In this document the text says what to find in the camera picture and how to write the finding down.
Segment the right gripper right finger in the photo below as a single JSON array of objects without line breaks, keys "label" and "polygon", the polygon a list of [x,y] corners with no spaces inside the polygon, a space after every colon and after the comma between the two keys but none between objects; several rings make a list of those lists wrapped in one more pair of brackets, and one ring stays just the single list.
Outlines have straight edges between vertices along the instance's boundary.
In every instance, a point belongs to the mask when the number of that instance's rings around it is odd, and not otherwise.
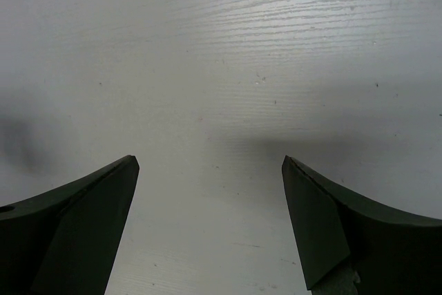
[{"label": "right gripper right finger", "polygon": [[286,157],[282,178],[312,294],[440,294],[441,221],[381,204]]}]

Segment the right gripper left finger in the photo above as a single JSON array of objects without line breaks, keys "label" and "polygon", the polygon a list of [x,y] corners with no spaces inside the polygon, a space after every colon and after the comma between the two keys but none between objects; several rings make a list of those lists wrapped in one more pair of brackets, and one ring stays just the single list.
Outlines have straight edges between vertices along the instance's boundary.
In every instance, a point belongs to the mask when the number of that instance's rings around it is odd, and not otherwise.
[{"label": "right gripper left finger", "polygon": [[2,294],[104,294],[140,166],[127,155],[1,207]]}]

